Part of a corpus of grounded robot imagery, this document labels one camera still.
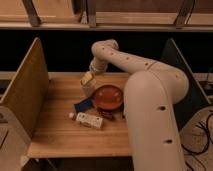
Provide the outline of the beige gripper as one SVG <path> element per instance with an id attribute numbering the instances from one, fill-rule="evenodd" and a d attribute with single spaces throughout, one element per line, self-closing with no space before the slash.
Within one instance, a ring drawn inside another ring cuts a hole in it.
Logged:
<path id="1" fill-rule="evenodd" d="M 90 66 L 89 66 L 89 70 L 94 74 L 94 75 L 100 75 L 100 74 L 103 74 L 106 69 L 107 69 L 107 65 L 108 63 L 105 62 L 105 61 L 100 61 L 98 59 L 93 59 L 90 63 Z M 90 71 L 87 71 L 82 79 L 81 79 L 81 83 L 83 85 L 86 85 L 88 84 L 90 81 L 93 80 L 94 78 L 94 75 L 90 72 Z"/>

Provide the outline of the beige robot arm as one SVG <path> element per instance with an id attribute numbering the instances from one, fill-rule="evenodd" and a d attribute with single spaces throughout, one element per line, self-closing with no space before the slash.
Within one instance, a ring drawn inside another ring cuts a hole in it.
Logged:
<path id="1" fill-rule="evenodd" d="M 186 171 L 173 105 L 189 90 L 186 74 L 171 65 L 121 52 L 114 39 L 92 44 L 89 70 L 102 74 L 113 64 L 129 74 L 124 115 L 134 171 Z"/>

